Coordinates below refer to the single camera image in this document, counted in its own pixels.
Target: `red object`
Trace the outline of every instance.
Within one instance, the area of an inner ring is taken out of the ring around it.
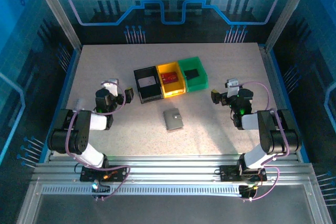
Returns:
[[[177,73],[176,72],[168,72],[161,74],[163,84],[169,84],[178,81]]]

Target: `small gray box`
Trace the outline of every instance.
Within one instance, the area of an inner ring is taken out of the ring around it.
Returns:
[[[183,127],[182,117],[178,108],[169,109],[163,112],[167,130],[176,130]]]

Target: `speckled tabletop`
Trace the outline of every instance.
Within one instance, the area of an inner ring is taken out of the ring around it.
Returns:
[[[209,88],[176,97],[141,104],[133,71],[162,63],[199,56],[208,74]],[[78,99],[92,110],[100,82],[118,78],[125,89],[133,87],[134,100],[116,113],[109,131],[90,131],[89,142],[97,150],[115,156],[128,155],[209,155],[250,151],[259,143],[258,131],[239,131],[230,119],[230,108],[215,105],[210,91],[225,92],[225,82],[259,81],[267,87],[265,67],[255,43],[244,44],[147,44],[87,45],[83,47],[67,108]],[[267,93],[258,85],[253,111],[267,104]],[[275,106],[273,96],[271,106]],[[167,132],[163,111],[180,110],[184,127]]]

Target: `glass panel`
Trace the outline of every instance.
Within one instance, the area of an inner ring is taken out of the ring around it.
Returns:
[[[308,156],[331,169],[336,161],[335,0],[301,0],[274,52]]]
[[[60,1],[82,44],[135,44],[264,43],[287,0]]]
[[[0,223],[15,223],[41,156],[31,139],[46,139],[72,47],[45,0],[0,4]]]

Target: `white table surface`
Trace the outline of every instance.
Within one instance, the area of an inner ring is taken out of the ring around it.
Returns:
[[[194,56],[199,56],[208,74],[208,89],[140,103],[134,70]],[[67,108],[75,108],[82,99],[84,108],[92,110],[101,81],[111,78],[118,78],[124,89],[133,87],[134,100],[113,116],[109,131],[90,131],[90,144],[108,156],[237,154],[259,143],[258,131],[236,129],[230,108],[213,104],[210,96],[212,89],[225,92],[230,78],[262,82],[271,93],[256,43],[86,45]],[[253,111],[265,109],[266,91],[258,85],[244,87],[254,92]],[[272,95],[270,104],[275,107]],[[180,110],[184,127],[167,132],[163,111],[173,107]]]

